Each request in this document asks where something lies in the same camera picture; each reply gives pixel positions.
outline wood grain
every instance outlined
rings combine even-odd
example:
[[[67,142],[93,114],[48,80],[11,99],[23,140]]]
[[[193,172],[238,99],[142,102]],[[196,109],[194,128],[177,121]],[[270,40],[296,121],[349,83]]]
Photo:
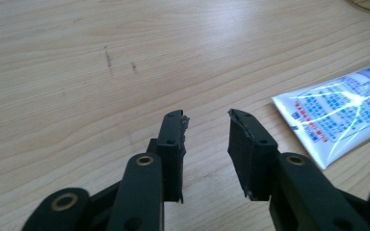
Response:
[[[118,181],[162,116],[191,118],[166,230],[274,230],[226,153],[235,108],[306,154],[271,97],[370,65],[370,13],[333,0],[0,0],[0,231],[52,192]],[[370,192],[370,141],[329,167]]]

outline screw hole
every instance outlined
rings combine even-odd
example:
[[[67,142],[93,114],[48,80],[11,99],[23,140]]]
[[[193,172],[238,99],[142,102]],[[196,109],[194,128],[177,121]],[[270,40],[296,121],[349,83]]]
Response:
[[[341,230],[353,230],[353,225],[344,218],[336,218],[333,223]]]
[[[140,218],[129,218],[124,223],[124,229],[125,230],[138,230],[141,225],[143,225],[143,221]]]
[[[295,166],[303,166],[305,164],[305,161],[301,157],[297,156],[288,156],[287,162]]]
[[[71,192],[61,194],[52,201],[52,210],[56,212],[61,212],[69,209],[77,202],[78,198],[79,197],[75,193]]]
[[[139,166],[148,166],[154,162],[154,159],[150,156],[142,156],[136,160],[137,165]]]

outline white tube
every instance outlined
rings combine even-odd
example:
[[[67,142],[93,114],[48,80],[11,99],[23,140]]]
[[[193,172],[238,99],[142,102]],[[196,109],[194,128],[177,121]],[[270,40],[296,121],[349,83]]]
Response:
[[[370,67],[273,101],[322,169],[370,139]]]

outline wooden table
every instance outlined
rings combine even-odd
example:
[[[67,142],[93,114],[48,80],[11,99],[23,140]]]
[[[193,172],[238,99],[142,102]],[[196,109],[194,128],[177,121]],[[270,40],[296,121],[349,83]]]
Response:
[[[226,152],[227,111],[306,154],[271,97],[370,65],[370,13],[335,0],[0,0],[0,231],[52,192],[117,182],[182,109],[184,204],[166,230],[274,230]],[[324,171],[367,198],[370,141]]]

